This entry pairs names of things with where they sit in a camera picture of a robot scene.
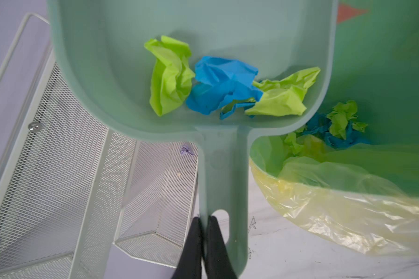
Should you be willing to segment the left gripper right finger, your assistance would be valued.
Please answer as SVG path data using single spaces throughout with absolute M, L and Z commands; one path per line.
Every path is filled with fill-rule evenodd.
M 218 220 L 215 216 L 208 218 L 207 255 L 205 269 L 208 279 L 237 279 L 230 263 Z

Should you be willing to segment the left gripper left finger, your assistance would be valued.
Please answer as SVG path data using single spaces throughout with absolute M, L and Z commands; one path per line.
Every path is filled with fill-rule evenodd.
M 201 279 L 203 232 L 199 217 L 194 217 L 183 247 L 179 263 L 171 279 Z

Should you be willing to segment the blue green scraps front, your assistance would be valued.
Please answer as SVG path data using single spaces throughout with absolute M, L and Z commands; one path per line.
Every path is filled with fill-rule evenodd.
M 186 104 L 203 115 L 220 112 L 220 119 L 244 109 L 248 116 L 301 116 L 303 101 L 321 70 L 300 70 L 282 80 L 255 80 L 258 69 L 236 59 L 202 57 L 190 67 L 188 44 L 171 37 L 144 44 L 156 58 L 151 76 L 150 105 L 164 116 Z

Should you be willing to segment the green plastic dustpan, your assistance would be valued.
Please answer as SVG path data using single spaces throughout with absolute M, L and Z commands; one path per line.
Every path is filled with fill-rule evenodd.
M 262 136 L 290 133 L 318 110 L 334 56 L 338 1 L 48 1 L 51 41 L 72 93 L 100 122 L 144 141 L 190 141 L 199 147 L 200 218 L 229 215 L 226 249 L 241 275 L 248 261 L 249 152 Z M 165 35 L 203 56 L 237 59 L 279 79 L 319 67 L 302 116 L 226 120 L 186 106 L 162 117 L 152 110 L 155 58 L 144 43 Z

